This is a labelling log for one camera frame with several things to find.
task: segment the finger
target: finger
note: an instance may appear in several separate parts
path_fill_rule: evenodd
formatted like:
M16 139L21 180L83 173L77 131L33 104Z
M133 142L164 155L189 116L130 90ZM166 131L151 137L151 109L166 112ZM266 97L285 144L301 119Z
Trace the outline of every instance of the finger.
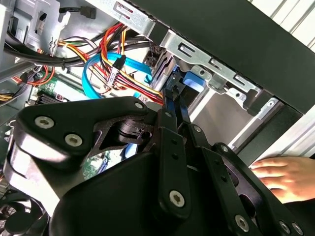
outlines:
M286 203L286 191L285 190L283 190L283 189L271 189L270 191L273 193L273 195L275 195L280 200L280 202Z
M260 161L256 161L251 164L250 168L256 169L260 167L268 167L268 166L287 166L288 162L285 157L274 157L267 158Z
M285 176L287 173L287 168L285 166L280 167L260 167L257 169L252 170L253 173L258 178L264 178L264 177L280 177Z
M286 190L286 186L284 185L283 177L265 177L260 178L260 181L263 182L269 189L283 189Z

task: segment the human hand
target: human hand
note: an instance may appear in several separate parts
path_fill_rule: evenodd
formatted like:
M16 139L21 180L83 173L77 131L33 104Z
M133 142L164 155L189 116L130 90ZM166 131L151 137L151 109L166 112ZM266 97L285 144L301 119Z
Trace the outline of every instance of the human hand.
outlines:
M250 168L282 203L315 198L315 160L275 157L257 161Z

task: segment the screw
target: screw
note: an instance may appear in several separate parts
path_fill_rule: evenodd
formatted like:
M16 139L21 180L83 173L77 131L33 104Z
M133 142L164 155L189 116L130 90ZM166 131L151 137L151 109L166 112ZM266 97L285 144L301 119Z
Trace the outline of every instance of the screw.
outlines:
M283 230L284 230L287 234L291 233L289 227L288 227L283 221L279 221L279 223L280 223L281 227L283 228Z
M177 207L183 207L185 204L183 195L176 190L173 190L169 193L169 199Z
M37 117L35 124L42 129L50 129L55 125L55 122L49 117Z
M241 215L236 215L235 221L236 221L237 226L240 227L244 232L248 232L250 230L250 227L247 221Z
M136 107L139 108L139 109L142 109L142 108L143 108L142 104L140 104L140 103L138 103L138 102L136 102L135 105L136 105Z
M198 133L201 133L201 129L200 129L197 125L195 125L193 128L194 128Z
M171 117L171 118L173 117L172 114L170 114L169 112L165 112L165 114L166 114L168 117Z
M43 73L41 73L41 72L38 72L38 73L36 74L36 76L39 77L39 78L43 78L43 77L44 77Z
M295 231L299 234L299 235L303 235L303 231L301 230L301 228L295 224L295 223L292 223L292 226L294 227Z
M72 147L81 146L83 143L81 137L76 134L68 134L64 140L68 145Z
M222 148L223 151L228 152L228 149L227 149L226 146L221 145L221 148Z
M272 106L274 106L275 105L275 101L270 101L269 103L268 103L268 107L272 107Z

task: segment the black robotic arm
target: black robotic arm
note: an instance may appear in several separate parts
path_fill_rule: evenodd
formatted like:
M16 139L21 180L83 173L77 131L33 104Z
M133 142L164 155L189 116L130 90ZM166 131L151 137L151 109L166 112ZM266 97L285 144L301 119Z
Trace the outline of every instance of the black robotic arm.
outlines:
M121 97L18 115L4 173L53 213L49 236L314 234L228 146L208 144L181 97L163 96L158 112ZM83 182L87 157L128 143L138 144L134 157ZM26 156L21 173L14 161Z

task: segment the cable connector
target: cable connector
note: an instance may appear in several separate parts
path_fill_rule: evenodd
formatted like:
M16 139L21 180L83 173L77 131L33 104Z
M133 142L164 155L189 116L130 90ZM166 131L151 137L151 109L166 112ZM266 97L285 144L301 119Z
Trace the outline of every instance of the cable connector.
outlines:
M86 18L90 18L95 20L96 19L96 8L89 7L89 6L81 6L80 14L85 16Z
M117 58L115 63L113 64L112 71L110 72L109 79L108 79L108 85L112 86L115 79L117 78L119 71L122 70L124 67L124 64L126 62L126 56L122 55L120 58Z

